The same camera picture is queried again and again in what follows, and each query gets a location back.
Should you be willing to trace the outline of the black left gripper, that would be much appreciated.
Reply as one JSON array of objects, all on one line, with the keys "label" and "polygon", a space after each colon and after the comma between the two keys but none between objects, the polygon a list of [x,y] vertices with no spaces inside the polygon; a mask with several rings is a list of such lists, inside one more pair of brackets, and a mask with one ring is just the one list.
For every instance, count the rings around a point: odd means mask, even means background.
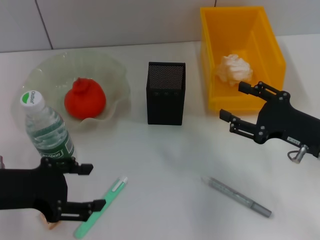
[{"label": "black left gripper", "polygon": [[68,186],[64,174],[89,175],[94,166],[80,164],[75,157],[42,158],[33,169],[0,170],[0,209],[35,209],[47,222],[86,222],[100,212],[105,199],[67,202]]}]

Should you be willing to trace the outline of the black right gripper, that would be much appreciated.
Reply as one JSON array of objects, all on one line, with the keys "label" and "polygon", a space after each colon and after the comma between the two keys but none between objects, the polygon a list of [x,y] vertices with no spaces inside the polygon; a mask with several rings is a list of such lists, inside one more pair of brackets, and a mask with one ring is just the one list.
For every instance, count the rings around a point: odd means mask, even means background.
[{"label": "black right gripper", "polygon": [[295,109],[290,103],[290,94],[279,91],[259,81],[255,86],[241,81],[238,91],[261,98],[266,103],[259,111],[256,125],[221,109],[219,118],[229,125],[231,133],[264,144],[269,139],[280,139],[298,148],[307,146],[307,153],[320,156],[320,120]]}]

